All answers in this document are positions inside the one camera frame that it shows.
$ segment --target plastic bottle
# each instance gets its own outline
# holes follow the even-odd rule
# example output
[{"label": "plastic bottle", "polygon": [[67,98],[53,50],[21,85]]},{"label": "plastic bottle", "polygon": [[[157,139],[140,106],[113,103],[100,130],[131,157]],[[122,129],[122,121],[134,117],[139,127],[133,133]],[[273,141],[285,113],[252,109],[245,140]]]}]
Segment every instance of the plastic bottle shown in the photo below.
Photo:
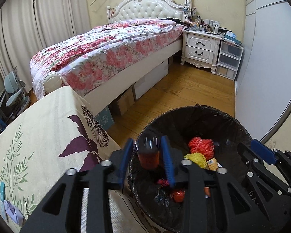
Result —
[{"label": "plastic bottle", "polygon": [[218,35],[219,34],[219,27],[218,27],[218,25],[216,25],[216,27],[214,27],[213,34],[215,34],[215,35]]}]

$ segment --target orange liquid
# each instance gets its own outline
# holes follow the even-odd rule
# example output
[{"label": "orange liquid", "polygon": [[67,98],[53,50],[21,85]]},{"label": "orange liquid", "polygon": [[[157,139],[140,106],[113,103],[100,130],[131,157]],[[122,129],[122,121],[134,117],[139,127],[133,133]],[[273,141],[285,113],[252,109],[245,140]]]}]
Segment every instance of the orange liquid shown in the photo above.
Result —
[{"label": "orange liquid", "polygon": [[142,168],[152,170],[157,168],[159,162],[159,151],[149,154],[138,154],[138,158]]}]

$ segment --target drawer handle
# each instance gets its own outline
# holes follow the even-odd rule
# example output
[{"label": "drawer handle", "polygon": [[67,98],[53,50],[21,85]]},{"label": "drawer handle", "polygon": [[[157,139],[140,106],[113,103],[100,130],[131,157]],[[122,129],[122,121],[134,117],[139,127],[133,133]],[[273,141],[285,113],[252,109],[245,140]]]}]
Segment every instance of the drawer handle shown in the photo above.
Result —
[{"label": "drawer handle", "polygon": [[201,43],[203,46],[205,46],[205,44],[203,44],[202,42],[196,42],[197,45],[198,45],[199,43]]},{"label": "drawer handle", "polygon": [[202,52],[201,54],[198,54],[197,51],[195,51],[195,53],[196,53],[197,55],[203,55],[203,54],[204,54],[203,52]]}]

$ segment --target floral tablecloth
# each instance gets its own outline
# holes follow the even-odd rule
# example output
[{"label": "floral tablecloth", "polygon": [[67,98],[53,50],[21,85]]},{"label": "floral tablecloth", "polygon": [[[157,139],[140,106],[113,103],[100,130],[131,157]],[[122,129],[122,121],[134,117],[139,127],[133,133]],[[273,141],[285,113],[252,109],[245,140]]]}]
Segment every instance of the floral tablecloth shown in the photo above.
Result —
[{"label": "floral tablecloth", "polygon": [[[65,86],[30,106],[0,135],[0,182],[5,183],[5,199],[25,219],[67,169],[89,170],[120,149],[89,109],[83,98]],[[135,212],[128,196],[127,189],[109,191],[114,232],[154,232],[141,211]],[[19,232],[10,218],[6,222]],[[85,231],[83,222],[81,232]]]}]

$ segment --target purple leaf print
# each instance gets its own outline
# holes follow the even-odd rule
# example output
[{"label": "purple leaf print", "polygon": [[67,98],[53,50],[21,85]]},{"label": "purple leaf print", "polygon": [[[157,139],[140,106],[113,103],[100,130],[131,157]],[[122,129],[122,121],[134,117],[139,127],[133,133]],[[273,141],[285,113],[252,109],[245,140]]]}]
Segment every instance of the purple leaf print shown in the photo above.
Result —
[{"label": "purple leaf print", "polygon": [[98,147],[94,140],[89,139],[86,130],[80,120],[76,115],[69,116],[74,123],[78,124],[78,131],[82,136],[76,137],[70,141],[66,149],[59,155],[59,157],[66,157],[68,155],[74,154],[75,152],[89,151],[86,158],[84,159],[84,164],[80,171],[86,171],[92,169],[99,161],[102,161],[98,154]]},{"label": "purple leaf print", "polygon": [[90,139],[89,140],[90,142],[90,145],[91,145],[91,148],[92,148],[92,151],[96,152],[98,154],[98,147],[97,147],[97,144],[94,142],[94,140]]},{"label": "purple leaf print", "polygon": [[70,144],[67,145],[66,149],[58,157],[66,157],[74,154],[75,152],[94,151],[89,145],[85,137],[76,137],[71,140]]},{"label": "purple leaf print", "polygon": [[91,170],[94,168],[95,165],[97,165],[99,162],[98,162],[98,158],[95,154],[93,153],[89,153],[86,158],[84,159],[84,164],[83,166],[81,167],[80,169],[80,172],[83,172],[83,171],[87,171],[87,170]]},{"label": "purple leaf print", "polygon": [[80,120],[80,118],[77,115],[73,115],[73,116],[69,116],[68,118],[70,118],[74,123],[78,124],[78,130],[81,133],[81,135],[83,135],[86,140],[88,141],[88,135],[86,133],[86,130]]}]

